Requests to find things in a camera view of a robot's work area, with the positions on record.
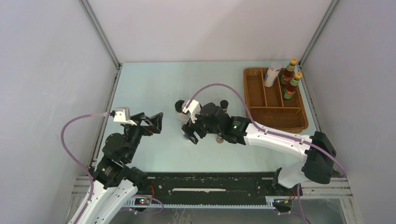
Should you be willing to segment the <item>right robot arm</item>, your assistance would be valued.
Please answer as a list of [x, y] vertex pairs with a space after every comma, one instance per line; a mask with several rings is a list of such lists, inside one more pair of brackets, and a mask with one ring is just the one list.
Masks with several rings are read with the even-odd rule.
[[215, 134], [231, 144], [266, 147], [297, 157], [298, 162], [276, 170], [271, 187], [277, 195], [302, 182], [328, 184], [331, 180], [336, 150], [322, 132], [309, 136], [277, 131], [245, 117], [229, 116], [214, 103], [201, 106], [197, 101], [179, 100], [175, 110], [185, 122], [184, 138], [195, 145], [207, 134]]

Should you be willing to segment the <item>blue-label silver-lid jar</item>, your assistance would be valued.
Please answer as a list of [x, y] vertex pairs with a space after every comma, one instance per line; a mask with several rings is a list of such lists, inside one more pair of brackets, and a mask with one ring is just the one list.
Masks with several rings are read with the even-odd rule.
[[182, 134], [183, 134], [183, 139], [188, 142], [188, 143], [193, 143], [192, 139], [192, 132], [193, 130], [187, 123], [182, 124]]
[[281, 71], [282, 65], [279, 62], [272, 62], [269, 66], [265, 76], [264, 76], [264, 86], [271, 87], [273, 86], [275, 80], [278, 77], [279, 72]]

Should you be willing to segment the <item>black-spout-lid jar white beads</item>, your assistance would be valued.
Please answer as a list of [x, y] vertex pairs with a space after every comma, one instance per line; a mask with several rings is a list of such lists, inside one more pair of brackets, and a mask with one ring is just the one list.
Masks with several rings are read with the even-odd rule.
[[177, 119], [179, 121], [187, 121], [189, 119], [189, 116], [185, 113], [183, 113], [183, 107], [186, 105], [184, 100], [178, 100], [175, 103], [175, 111], [177, 113]]

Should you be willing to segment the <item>yellow-cap sauce bottle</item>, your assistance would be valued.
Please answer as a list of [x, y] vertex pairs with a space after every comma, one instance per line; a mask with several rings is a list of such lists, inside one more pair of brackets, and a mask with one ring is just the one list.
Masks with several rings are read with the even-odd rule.
[[291, 99], [293, 97], [302, 76], [303, 76], [302, 72], [297, 72], [294, 74], [293, 78], [290, 80], [289, 84], [284, 89], [283, 92], [284, 99]]
[[298, 63], [297, 58], [292, 58], [280, 76], [280, 84], [287, 85], [294, 76], [295, 66]]

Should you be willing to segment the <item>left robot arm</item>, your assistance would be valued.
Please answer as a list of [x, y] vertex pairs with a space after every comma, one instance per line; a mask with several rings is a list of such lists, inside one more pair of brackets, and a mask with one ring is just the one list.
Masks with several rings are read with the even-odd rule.
[[136, 167], [128, 167], [143, 136], [160, 134], [163, 113], [151, 117], [141, 112], [130, 115], [128, 107], [119, 107], [99, 117], [113, 117], [123, 128], [123, 133], [110, 134], [102, 149], [103, 157], [90, 172], [85, 170], [90, 187], [71, 224], [108, 224], [123, 205], [136, 194], [148, 188], [148, 175]]

